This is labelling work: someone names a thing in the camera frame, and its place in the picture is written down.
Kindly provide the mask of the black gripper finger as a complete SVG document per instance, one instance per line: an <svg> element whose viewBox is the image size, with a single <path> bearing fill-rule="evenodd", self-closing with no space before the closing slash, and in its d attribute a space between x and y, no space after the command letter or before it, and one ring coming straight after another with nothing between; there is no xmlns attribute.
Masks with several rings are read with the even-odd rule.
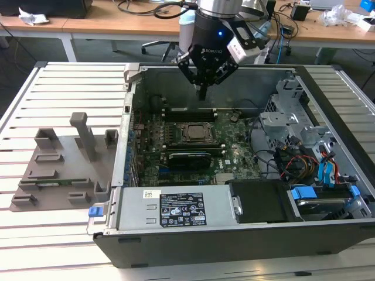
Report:
<svg viewBox="0 0 375 281"><path fill-rule="evenodd" d="M206 99L207 90L210 86L221 84L237 69L238 64L233 59L228 59L217 70L206 70L206 72L204 73L203 99Z"/></svg>
<svg viewBox="0 0 375 281"><path fill-rule="evenodd" d="M189 68L190 54L187 52L177 58L177 65L187 80L195 86L198 100L204 100L204 79L197 70L195 73Z"/></svg>

